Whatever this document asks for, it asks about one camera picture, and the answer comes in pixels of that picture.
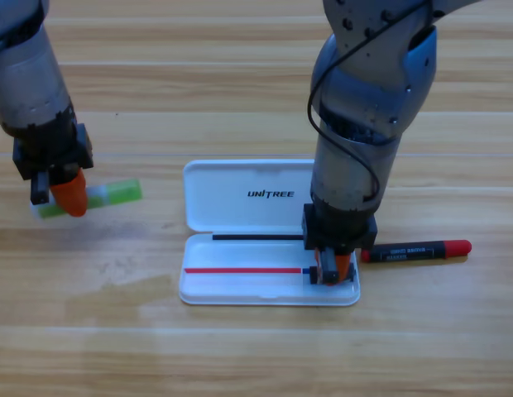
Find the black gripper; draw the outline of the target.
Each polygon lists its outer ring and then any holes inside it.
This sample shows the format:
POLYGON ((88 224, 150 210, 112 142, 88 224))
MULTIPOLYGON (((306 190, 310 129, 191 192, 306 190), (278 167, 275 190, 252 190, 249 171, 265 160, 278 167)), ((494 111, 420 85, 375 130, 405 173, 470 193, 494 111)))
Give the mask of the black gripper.
POLYGON ((352 254, 372 248, 377 235, 373 212, 341 211, 318 199, 304 205, 302 228, 304 248, 316 259, 309 267, 312 285, 354 281, 352 254))
POLYGON ((93 147, 83 123, 77 122, 69 105, 41 125, 3 125, 14 138, 12 160, 24 180, 31 182, 33 204, 55 203, 74 218, 88 209, 86 180, 82 169, 93 167, 93 147))

